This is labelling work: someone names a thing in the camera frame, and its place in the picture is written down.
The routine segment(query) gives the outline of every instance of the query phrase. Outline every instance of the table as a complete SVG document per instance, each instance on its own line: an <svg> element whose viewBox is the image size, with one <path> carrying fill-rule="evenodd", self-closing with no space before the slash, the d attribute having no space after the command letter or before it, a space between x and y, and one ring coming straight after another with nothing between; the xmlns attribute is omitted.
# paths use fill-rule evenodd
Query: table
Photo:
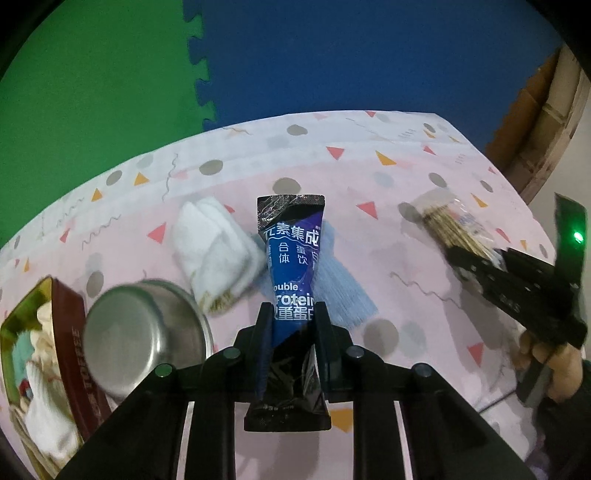
<svg viewBox="0 0 591 480"><path fill-rule="evenodd" d="M184 202L213 195L256 235L258 196L321 193L320 255L330 257L364 299L365 321L352 329L353 341L393 364L431 364L480 409L515 386L507 353L517 326L462 288L417 221L410 203L436 188L462 199L501 248L553 261L550 241L515 190L439 116L301 113L139 155L44 209L0 250L0 317L48 274L78 291L87 308L109 287L142 278L189 289L170 236ZM216 348L254 323L265 300L260 285L209 319ZM0 426L30 467L0 397ZM243 431L242 407L236 409L238 478L351 478L350 406L331 406L329 432L265 436ZM503 421L508 408L501 404L486 418L524 456L535 436L524 440L515 422Z"/></svg>

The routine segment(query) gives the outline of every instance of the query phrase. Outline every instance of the plastic bag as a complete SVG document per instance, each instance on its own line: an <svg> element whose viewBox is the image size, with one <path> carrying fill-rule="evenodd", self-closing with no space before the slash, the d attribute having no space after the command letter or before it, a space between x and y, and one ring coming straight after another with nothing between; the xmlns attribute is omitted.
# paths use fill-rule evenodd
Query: plastic bag
<svg viewBox="0 0 591 480"><path fill-rule="evenodd" d="M447 189L434 189L413 202L430 235L444 248L462 247L502 268L493 236Z"/></svg>

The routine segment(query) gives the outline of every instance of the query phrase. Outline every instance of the folded white cloth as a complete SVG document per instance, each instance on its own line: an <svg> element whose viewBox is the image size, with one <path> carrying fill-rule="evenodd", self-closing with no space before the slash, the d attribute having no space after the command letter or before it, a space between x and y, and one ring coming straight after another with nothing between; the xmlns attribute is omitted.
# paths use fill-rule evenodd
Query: folded white cloth
<svg viewBox="0 0 591 480"><path fill-rule="evenodd" d="M27 362L27 378L33 399L24 423L39 451L51 456L59 465L65 464L81 445L61 380L48 382L39 366Z"/></svg>
<svg viewBox="0 0 591 480"><path fill-rule="evenodd" d="M50 301L37 309L37 320L41 323L41 330L31 330L31 344L35 350L31 360L41 366L47 378L60 378Z"/></svg>
<svg viewBox="0 0 591 480"><path fill-rule="evenodd" d="M173 243L205 314L230 308L265 264L261 249L213 197L183 205Z"/></svg>

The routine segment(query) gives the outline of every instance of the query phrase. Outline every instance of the human hand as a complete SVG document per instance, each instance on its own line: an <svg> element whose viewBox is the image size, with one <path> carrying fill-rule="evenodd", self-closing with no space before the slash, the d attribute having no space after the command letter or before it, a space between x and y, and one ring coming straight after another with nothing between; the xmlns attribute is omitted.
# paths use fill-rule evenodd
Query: human hand
<svg viewBox="0 0 591 480"><path fill-rule="evenodd" d="M529 368L532 358L546 364L553 371L552 380L546 394L560 403L571 398L583 382L583 361L581 351L569 343L558 348L537 343L529 331L519 338L519 351L512 356L517 370Z"/></svg>

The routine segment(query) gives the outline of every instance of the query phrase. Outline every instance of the finger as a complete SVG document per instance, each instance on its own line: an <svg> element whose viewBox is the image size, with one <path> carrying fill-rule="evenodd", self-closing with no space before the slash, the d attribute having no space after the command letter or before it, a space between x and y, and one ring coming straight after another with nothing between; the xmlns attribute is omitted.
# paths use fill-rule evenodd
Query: finger
<svg viewBox="0 0 591 480"><path fill-rule="evenodd" d="M514 352L511 355L511 361L516 370L527 370L531 364L531 355L528 353Z"/></svg>
<svg viewBox="0 0 591 480"><path fill-rule="evenodd" d="M521 353L529 353L533 343L532 334L529 332L529 330L526 330L519 337L519 351Z"/></svg>
<svg viewBox="0 0 591 480"><path fill-rule="evenodd" d="M536 343L531 349L531 355L541 364L548 365L554 370L554 365L560 362L556 362L558 350L556 347L550 346L547 343Z"/></svg>

